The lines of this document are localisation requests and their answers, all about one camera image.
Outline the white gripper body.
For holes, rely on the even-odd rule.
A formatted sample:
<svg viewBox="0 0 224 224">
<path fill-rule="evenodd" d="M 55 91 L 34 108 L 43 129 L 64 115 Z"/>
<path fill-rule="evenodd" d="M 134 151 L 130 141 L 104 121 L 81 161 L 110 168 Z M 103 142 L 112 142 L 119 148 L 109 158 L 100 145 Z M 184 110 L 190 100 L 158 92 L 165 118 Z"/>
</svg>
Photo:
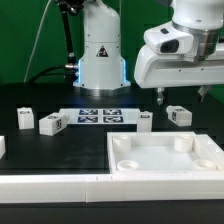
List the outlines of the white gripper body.
<svg viewBox="0 0 224 224">
<path fill-rule="evenodd" d="M 182 61 L 178 55 L 157 55 L 144 45 L 139 51 L 134 78 L 141 88 L 224 84 L 224 44 L 199 63 Z"/>
</svg>

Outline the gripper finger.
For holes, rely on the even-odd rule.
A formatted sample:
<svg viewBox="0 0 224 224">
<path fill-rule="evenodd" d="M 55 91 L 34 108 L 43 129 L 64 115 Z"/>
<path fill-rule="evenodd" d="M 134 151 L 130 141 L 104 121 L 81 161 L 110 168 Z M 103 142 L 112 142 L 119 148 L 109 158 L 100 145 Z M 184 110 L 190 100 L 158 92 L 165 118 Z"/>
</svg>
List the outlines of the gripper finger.
<svg viewBox="0 0 224 224">
<path fill-rule="evenodd" d="M 202 102 L 205 98 L 205 96 L 210 92 L 211 86 L 210 85 L 204 85 L 201 86 L 198 90 L 199 94 L 199 101 Z"/>
<path fill-rule="evenodd" d="M 163 100 L 164 100 L 163 92 L 164 92 L 164 88 L 162 88 L 162 87 L 157 88 L 157 103 L 158 103 L 158 105 L 163 104 Z"/>
</svg>

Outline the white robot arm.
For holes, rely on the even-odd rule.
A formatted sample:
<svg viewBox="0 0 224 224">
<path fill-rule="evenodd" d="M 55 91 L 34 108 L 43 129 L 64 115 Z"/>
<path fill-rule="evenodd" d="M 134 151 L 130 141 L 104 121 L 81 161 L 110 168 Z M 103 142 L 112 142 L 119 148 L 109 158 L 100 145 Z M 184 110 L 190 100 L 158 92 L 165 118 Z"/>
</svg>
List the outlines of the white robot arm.
<svg viewBox="0 0 224 224">
<path fill-rule="evenodd" d="M 140 49 L 134 79 L 155 88 L 163 102 L 167 87 L 197 86 L 205 96 L 224 84 L 224 0 L 162 0 L 173 8 L 172 20 L 148 29 Z M 93 96 L 112 95 L 130 82 L 120 54 L 120 17 L 102 0 L 84 3 L 84 55 L 74 86 Z"/>
</svg>

